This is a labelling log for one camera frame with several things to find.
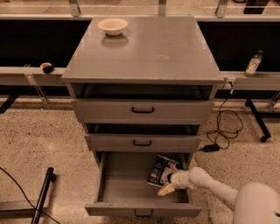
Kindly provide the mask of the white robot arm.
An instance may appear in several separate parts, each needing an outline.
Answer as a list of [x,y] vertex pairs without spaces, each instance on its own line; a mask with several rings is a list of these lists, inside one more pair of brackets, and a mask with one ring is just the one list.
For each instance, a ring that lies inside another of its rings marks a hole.
[[170,179],[158,195],[193,187],[208,190],[231,209],[233,224],[280,224],[280,194],[275,189],[249,182],[237,190],[214,179],[200,167],[184,171],[173,166]]

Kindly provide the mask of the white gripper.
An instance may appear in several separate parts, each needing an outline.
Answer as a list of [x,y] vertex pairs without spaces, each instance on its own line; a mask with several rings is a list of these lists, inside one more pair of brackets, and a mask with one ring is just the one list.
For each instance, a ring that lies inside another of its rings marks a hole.
[[192,188],[193,184],[189,180],[189,171],[177,170],[176,164],[168,164],[167,173],[171,174],[171,183],[166,183],[157,193],[158,196],[165,196],[176,189]]

